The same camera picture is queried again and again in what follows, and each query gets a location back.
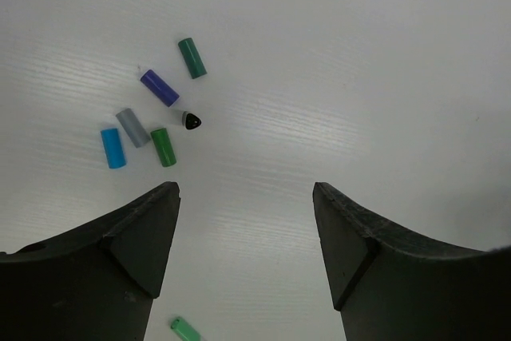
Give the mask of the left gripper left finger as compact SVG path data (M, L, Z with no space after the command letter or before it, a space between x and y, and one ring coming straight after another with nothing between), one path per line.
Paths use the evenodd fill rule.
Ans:
M180 209L176 182L1 254L3 340L142 340Z

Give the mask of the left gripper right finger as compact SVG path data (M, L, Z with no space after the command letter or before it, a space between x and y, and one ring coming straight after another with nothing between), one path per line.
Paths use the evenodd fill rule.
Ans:
M315 220L334 309L349 340L507 340L510 250L409 230L325 182Z

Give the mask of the light green capped pen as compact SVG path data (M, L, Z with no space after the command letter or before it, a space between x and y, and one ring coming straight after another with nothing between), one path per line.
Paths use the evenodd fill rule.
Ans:
M170 328L182 341L202 341L201 334L182 317L173 319Z

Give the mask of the blue pen cap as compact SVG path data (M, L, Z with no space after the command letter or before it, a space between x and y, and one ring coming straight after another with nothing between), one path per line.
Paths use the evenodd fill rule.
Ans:
M126 166L119 130L117 128L101 130L101 140L109 168L119 169Z

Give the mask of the grey pen cap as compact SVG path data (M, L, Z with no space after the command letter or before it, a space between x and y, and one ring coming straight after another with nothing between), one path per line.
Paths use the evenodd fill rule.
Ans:
M150 142L151 137L132 109L121 110L116 118L136 148L142 148Z

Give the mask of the black pen cap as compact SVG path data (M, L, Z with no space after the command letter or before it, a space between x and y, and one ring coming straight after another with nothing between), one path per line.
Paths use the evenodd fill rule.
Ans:
M188 110L170 109L172 123L180 125L187 130L194 130L202 125L202 120Z

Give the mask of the purple pen cap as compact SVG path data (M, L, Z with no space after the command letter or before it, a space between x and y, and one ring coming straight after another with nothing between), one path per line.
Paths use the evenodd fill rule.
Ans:
M147 70L140 81L167 107L173 106L180 98L180 95L152 69Z

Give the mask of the dark green pen cap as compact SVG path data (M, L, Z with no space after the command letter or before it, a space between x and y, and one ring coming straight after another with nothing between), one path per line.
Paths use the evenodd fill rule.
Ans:
M192 79L197 79L208 73L192 38L180 40L178 47Z

